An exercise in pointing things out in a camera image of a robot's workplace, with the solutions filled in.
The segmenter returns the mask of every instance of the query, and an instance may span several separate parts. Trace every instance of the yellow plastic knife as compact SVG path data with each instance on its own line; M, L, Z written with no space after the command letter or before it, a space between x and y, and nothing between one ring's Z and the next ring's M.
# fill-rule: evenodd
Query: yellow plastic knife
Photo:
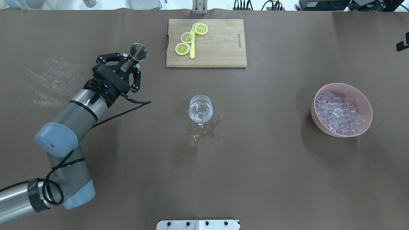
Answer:
M193 39L192 39L192 42L190 43L189 58L193 59L196 56L196 53L195 53L195 34L196 33L193 31L193 29L191 29L190 32L193 34Z

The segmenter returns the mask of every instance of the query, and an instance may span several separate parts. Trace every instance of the pink bowl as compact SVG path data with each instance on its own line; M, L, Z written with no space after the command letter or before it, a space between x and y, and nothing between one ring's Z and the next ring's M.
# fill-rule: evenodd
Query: pink bowl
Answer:
M315 110L315 99L317 98L318 95L322 94L324 91L330 91L331 93L338 94L342 97L346 96L352 96L355 98L354 105L357 109L357 111L361 114L363 118L365 118L365 123L361 124L361 128L358 132L354 132L350 136L345 136L338 134L332 130L330 130L328 127L326 127L320 118L318 117L317 111ZM326 86L323 86L315 95L312 105L311 105L311 115L312 119L314 120L314 123L318 126L319 129L321 129L324 133L329 134L334 137L339 137L339 138L350 138L350 137L356 137L358 135L361 135L365 133L369 127L371 126L372 123L372 107L371 104L369 103L368 99L365 97L361 91L356 89L353 86L350 86L348 84L344 83L330 83Z

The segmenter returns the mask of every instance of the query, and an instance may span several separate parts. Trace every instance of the black device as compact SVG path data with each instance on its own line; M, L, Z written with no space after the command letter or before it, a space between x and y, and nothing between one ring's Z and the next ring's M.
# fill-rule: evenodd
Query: black device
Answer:
M352 0L348 8L352 11L393 12L404 0Z
M300 0L301 10L306 11L337 11L344 10L350 0Z

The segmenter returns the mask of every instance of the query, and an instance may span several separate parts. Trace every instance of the metal clamp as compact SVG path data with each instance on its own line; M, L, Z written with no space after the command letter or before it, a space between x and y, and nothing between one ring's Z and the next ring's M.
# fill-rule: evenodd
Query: metal clamp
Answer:
M402 51L409 48L409 32L405 34L403 41L396 44L396 51Z
M207 0L193 0L193 14L207 14Z

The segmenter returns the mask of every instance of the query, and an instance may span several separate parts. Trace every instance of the metal bracket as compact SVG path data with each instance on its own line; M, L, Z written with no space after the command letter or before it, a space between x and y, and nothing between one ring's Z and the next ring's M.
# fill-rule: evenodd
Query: metal bracket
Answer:
M396 51L402 51L409 48L409 32L405 34L403 41L396 44Z
M240 220L159 221L156 230L240 230Z
M193 14L207 14L207 0L193 0Z

